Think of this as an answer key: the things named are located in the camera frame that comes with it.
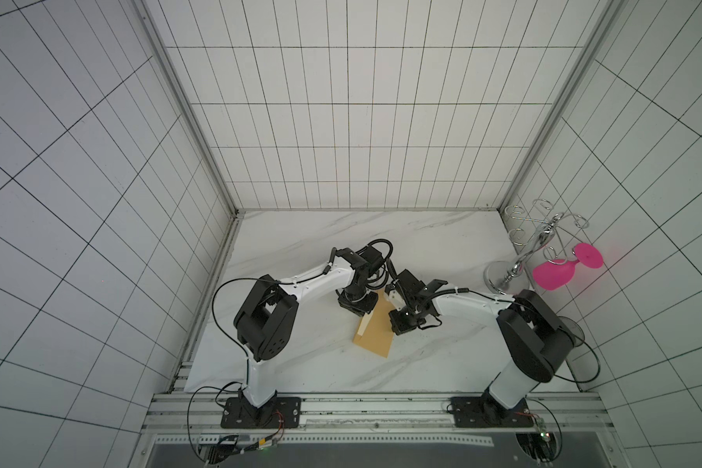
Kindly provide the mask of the tan kraft envelope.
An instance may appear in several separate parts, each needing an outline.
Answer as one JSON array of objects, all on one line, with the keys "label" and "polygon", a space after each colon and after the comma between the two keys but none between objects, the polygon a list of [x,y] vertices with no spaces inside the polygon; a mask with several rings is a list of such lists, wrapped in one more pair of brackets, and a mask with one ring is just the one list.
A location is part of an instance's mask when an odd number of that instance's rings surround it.
[{"label": "tan kraft envelope", "polygon": [[364,335],[354,335],[353,343],[366,351],[372,352],[382,358],[387,358],[392,346],[394,331],[392,331],[389,313],[395,307],[386,298],[383,290],[378,291],[378,302],[374,306],[372,321]]}]

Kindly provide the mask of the peach lined letter paper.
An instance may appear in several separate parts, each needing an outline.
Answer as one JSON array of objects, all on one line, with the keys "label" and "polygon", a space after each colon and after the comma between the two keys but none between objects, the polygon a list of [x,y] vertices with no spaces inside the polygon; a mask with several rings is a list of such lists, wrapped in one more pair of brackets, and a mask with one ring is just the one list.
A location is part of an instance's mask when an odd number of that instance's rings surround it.
[{"label": "peach lined letter paper", "polygon": [[365,315],[360,322],[356,335],[360,335],[360,337],[362,337],[371,321],[372,314]]}]

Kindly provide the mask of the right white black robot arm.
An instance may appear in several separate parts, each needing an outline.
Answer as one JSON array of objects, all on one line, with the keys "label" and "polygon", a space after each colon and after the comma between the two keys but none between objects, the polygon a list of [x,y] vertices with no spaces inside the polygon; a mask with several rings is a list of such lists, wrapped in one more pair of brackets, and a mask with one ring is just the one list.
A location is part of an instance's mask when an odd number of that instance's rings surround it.
[{"label": "right white black robot arm", "polygon": [[392,331],[403,335],[425,330],[426,319],[438,324],[444,317],[466,319],[493,327],[504,340],[510,361],[480,398],[486,410],[515,411],[539,384],[557,374],[579,338],[532,290],[514,296],[489,296],[458,288],[445,280],[427,284],[404,270],[384,288],[394,305],[389,313]]}]

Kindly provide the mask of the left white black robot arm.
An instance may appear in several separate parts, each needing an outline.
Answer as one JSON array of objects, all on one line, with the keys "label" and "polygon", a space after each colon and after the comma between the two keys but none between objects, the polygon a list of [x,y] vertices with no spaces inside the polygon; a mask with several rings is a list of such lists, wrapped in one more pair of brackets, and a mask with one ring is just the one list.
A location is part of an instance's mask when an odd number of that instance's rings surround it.
[{"label": "left white black robot arm", "polygon": [[354,315],[372,313],[378,303],[375,289],[390,278],[387,263],[392,253],[390,241],[374,239],[358,251],[333,248],[324,264],[290,278],[255,279],[233,321],[237,340],[248,350],[246,387],[240,397],[250,407],[261,411],[277,398],[270,364],[289,343],[298,308],[334,293],[339,306]]}]

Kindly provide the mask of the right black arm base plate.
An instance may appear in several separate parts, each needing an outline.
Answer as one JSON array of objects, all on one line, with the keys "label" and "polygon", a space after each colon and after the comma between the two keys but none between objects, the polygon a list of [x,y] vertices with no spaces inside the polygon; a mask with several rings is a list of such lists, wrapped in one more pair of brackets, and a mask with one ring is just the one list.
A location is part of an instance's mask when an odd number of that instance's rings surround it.
[{"label": "right black arm base plate", "polygon": [[525,398],[513,409],[505,409],[488,395],[452,397],[447,412],[454,417],[457,428],[528,429],[534,427],[534,418],[528,414]]}]

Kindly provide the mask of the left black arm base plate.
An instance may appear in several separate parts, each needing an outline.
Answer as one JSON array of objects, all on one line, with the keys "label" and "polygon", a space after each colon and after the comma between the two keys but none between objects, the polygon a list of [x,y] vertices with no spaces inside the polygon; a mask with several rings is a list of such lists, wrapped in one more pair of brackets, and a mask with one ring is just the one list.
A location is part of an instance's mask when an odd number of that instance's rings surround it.
[{"label": "left black arm base plate", "polygon": [[226,400],[220,427],[222,429],[294,429],[300,426],[302,399],[275,395],[261,407],[253,406],[246,397]]}]

